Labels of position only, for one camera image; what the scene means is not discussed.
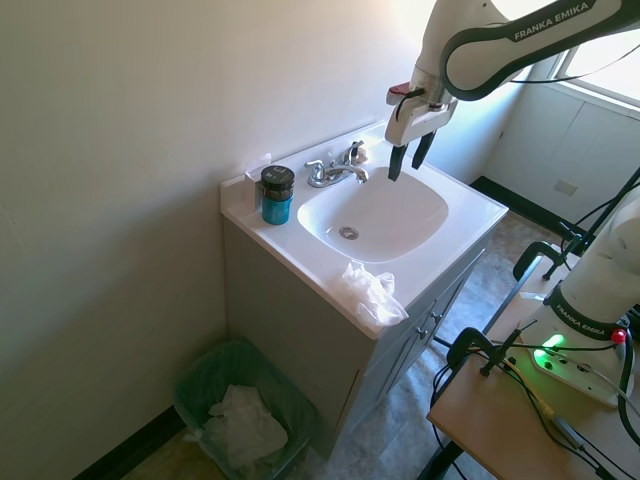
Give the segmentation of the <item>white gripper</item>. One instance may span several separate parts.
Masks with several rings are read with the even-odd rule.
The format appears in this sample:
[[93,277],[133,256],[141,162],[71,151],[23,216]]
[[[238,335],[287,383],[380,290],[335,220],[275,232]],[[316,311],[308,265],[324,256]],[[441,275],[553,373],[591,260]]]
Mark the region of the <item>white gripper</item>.
[[440,109],[433,109],[422,97],[406,100],[398,104],[387,124],[385,139],[394,145],[390,155],[388,178],[396,181],[402,171],[402,163],[407,145],[420,139],[412,156],[412,168],[418,170],[434,140],[434,131],[446,126],[457,107],[458,101],[445,104]]

